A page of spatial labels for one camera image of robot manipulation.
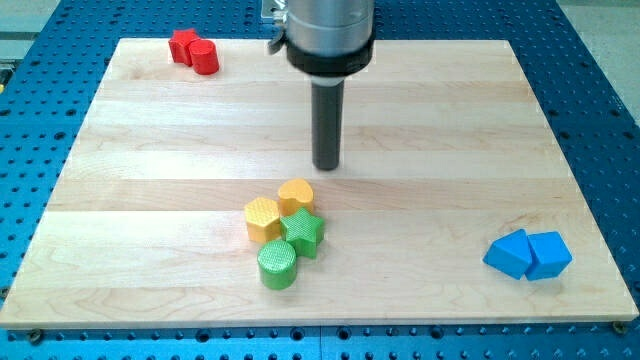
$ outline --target blue cube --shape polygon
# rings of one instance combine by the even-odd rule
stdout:
[[[527,233],[520,229],[494,241],[482,260],[487,265],[520,280],[532,264]]]
[[[529,235],[533,264],[527,270],[528,280],[554,278],[573,260],[567,245],[557,231]]]

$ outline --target wooden board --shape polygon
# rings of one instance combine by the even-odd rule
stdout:
[[[8,328],[630,320],[638,310],[503,41],[378,41],[349,79],[343,160],[311,165],[310,85],[257,40],[220,73],[120,42],[0,313]],[[307,178],[326,240],[260,284],[244,204]],[[574,261],[515,281],[482,257],[518,228]]]

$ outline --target yellow hexagonal block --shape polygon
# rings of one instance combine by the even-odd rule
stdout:
[[[313,189],[304,179],[291,179],[278,189],[280,214],[290,216],[301,207],[313,214]]]
[[[249,239],[262,244],[280,237],[280,213],[275,200],[259,197],[245,205]]]

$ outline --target green cylinder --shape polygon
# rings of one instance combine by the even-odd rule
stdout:
[[[264,286],[286,289],[296,279],[296,250],[286,241],[269,241],[258,253],[258,266]]]

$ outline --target red block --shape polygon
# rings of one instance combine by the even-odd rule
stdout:
[[[189,45],[193,70],[200,75],[215,74],[220,70],[216,45],[211,40],[197,40]]]
[[[169,40],[169,49],[171,49],[173,62],[191,66],[192,61],[189,46],[198,40],[200,40],[200,37],[196,34],[195,29],[174,30],[173,37]]]

